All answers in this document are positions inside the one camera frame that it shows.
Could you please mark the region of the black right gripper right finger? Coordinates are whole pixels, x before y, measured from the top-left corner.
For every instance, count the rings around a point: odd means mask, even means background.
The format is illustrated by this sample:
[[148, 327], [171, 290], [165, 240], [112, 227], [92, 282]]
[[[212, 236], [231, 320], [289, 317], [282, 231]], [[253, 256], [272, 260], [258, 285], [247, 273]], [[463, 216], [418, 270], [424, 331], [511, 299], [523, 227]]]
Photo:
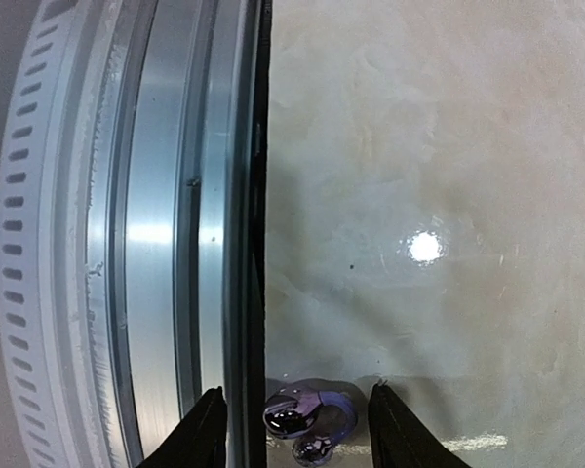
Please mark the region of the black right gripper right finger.
[[374, 468], [469, 468], [443, 446], [387, 384], [372, 387], [369, 431]]

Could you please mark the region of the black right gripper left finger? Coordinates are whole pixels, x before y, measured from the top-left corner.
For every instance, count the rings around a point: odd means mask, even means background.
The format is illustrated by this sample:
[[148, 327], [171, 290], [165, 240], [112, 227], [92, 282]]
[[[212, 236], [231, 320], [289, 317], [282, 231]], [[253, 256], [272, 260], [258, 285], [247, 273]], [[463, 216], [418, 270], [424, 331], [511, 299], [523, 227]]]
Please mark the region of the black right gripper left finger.
[[221, 387], [207, 390], [143, 468], [226, 466], [227, 404]]

